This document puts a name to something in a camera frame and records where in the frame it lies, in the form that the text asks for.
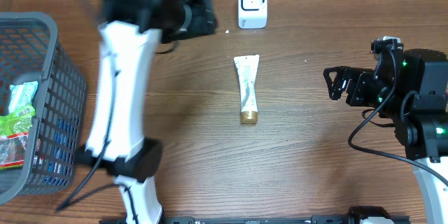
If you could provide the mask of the white tube gold cap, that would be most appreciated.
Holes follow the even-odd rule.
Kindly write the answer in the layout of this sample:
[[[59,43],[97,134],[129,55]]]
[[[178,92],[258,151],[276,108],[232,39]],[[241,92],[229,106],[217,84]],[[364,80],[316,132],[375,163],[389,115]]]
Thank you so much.
[[[247,55],[234,58],[240,91],[240,118],[243,124],[258,122],[258,106],[256,101],[256,77],[258,73],[259,55]]]

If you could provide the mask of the green snack bag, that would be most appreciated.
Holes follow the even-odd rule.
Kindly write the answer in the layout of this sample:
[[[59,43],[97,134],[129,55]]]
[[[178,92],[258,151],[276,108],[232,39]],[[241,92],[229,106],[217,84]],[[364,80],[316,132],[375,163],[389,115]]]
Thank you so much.
[[[25,162],[29,131],[35,109],[25,105],[1,116],[1,169],[20,167]]]

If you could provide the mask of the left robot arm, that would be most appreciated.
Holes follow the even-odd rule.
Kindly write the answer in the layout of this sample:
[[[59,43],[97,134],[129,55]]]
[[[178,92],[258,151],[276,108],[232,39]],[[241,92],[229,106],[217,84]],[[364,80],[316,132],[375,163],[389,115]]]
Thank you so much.
[[[159,46],[212,35],[211,0],[102,0],[97,103],[90,135],[75,161],[105,169],[120,190],[125,223],[161,223],[155,174],[162,143],[145,136],[143,112]]]

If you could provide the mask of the light teal tissue pack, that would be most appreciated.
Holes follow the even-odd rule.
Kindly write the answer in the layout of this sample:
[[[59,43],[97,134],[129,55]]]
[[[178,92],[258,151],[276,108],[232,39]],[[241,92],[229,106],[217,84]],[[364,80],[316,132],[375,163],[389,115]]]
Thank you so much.
[[[38,87],[39,83],[37,81],[26,82],[19,85],[10,85],[8,112],[12,113],[23,106],[31,105]]]

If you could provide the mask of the blue snack wrapper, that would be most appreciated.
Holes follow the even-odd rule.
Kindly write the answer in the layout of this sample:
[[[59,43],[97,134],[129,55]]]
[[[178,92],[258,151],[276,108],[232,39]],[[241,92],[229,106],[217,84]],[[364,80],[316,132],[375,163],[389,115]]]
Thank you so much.
[[[43,119],[39,155],[44,173],[42,182],[45,186],[64,188],[70,184],[74,171],[78,122],[77,118],[58,115]]]

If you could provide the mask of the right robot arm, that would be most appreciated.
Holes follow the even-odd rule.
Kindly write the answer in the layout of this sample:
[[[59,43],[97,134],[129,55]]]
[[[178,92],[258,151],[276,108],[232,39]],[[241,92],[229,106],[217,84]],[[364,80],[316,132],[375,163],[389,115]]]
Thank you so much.
[[[406,50],[397,37],[371,42],[374,69],[335,66],[323,71],[329,97],[363,107],[363,121],[347,140],[353,149],[405,162],[419,184],[428,223],[447,222],[447,55]],[[353,140],[375,116],[385,118],[405,155],[361,147]]]

